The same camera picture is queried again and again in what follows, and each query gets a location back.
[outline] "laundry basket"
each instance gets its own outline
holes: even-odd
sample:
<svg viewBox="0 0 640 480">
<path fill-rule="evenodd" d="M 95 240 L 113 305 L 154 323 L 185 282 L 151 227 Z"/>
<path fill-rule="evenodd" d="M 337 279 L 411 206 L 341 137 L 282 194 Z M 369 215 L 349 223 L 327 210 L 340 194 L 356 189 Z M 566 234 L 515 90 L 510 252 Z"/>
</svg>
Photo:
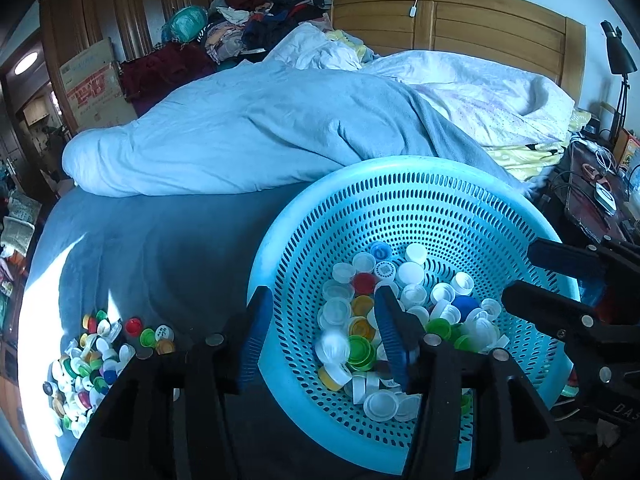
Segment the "laundry basket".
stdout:
<svg viewBox="0 0 640 480">
<path fill-rule="evenodd" d="M 255 257 L 248 298 L 258 285 L 273 291 L 274 315 L 259 366 L 284 412 L 318 444 L 345 460 L 400 474 L 414 432 L 411 422 L 373 422 L 362 405 L 318 379 L 313 342 L 322 284 L 337 262 L 350 262 L 382 240 L 402 261 L 409 243 L 429 257 L 426 284 L 449 282 L 463 270 L 478 300 L 500 300 L 525 280 L 579 300 L 574 279 L 534 267 L 527 247 L 537 237 L 559 241 L 521 195 L 488 174 L 442 158 L 392 156 L 332 173 L 305 189 L 276 218 Z M 551 406 L 571 363 L 563 345 L 503 311 L 496 323 L 507 350 Z M 473 412 L 460 426 L 458 469 L 470 463 Z"/>
</svg>

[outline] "black lamp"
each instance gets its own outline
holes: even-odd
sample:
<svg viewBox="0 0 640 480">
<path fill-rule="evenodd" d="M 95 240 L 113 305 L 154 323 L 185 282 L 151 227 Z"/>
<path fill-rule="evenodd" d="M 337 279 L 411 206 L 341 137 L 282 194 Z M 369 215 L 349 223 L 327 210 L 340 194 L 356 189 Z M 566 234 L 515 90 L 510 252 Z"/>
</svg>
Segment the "black lamp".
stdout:
<svg viewBox="0 0 640 480">
<path fill-rule="evenodd" d="M 600 24 L 604 35 L 607 37 L 607 57 L 609 57 L 609 67 L 612 74 L 622 76 L 622 86 L 620 87 L 620 97 L 618 97 L 618 106 L 616 113 L 613 115 L 613 124 L 611 125 L 611 143 L 615 145 L 618 138 L 620 128 L 625 126 L 626 119 L 626 95 L 629 90 L 628 75 L 636 72 L 638 67 L 634 63 L 631 54 L 622 44 L 622 31 L 619 27 L 613 30 L 613 26 L 609 22 Z"/>
</svg>

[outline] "teal plastic bag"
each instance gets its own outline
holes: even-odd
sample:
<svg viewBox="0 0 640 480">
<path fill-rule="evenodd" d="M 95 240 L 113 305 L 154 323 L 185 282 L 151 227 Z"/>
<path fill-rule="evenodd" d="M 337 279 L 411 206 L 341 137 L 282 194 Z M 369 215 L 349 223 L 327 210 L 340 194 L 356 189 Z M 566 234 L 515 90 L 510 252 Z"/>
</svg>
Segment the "teal plastic bag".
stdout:
<svg viewBox="0 0 640 480">
<path fill-rule="evenodd" d="M 203 7 L 190 6 L 179 10 L 162 26 L 162 42 L 176 40 L 189 43 L 207 25 L 207 19 L 207 11 Z"/>
</svg>

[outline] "round ceiling lamp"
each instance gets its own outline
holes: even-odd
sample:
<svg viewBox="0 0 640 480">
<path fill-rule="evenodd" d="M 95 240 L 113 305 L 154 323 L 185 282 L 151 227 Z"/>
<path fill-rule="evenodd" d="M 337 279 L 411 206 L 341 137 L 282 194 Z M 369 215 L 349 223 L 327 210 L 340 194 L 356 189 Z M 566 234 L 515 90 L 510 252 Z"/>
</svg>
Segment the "round ceiling lamp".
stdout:
<svg viewBox="0 0 640 480">
<path fill-rule="evenodd" d="M 32 64 L 36 62 L 36 59 L 38 59 L 37 52 L 31 52 L 30 54 L 27 54 L 26 56 L 24 56 L 15 66 L 15 69 L 14 69 L 15 75 L 19 75 L 25 70 L 27 70 Z"/>
</svg>

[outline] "wooden headboard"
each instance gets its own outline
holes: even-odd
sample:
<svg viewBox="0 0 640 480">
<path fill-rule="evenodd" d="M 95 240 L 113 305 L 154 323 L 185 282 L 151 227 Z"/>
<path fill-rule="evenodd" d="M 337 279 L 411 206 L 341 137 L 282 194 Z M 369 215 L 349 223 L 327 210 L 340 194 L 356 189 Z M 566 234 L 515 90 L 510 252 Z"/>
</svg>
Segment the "wooden headboard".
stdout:
<svg viewBox="0 0 640 480">
<path fill-rule="evenodd" d="M 334 0 L 332 23 L 377 54 L 442 50 L 548 76 L 576 102 L 584 25 L 525 0 Z"/>
</svg>

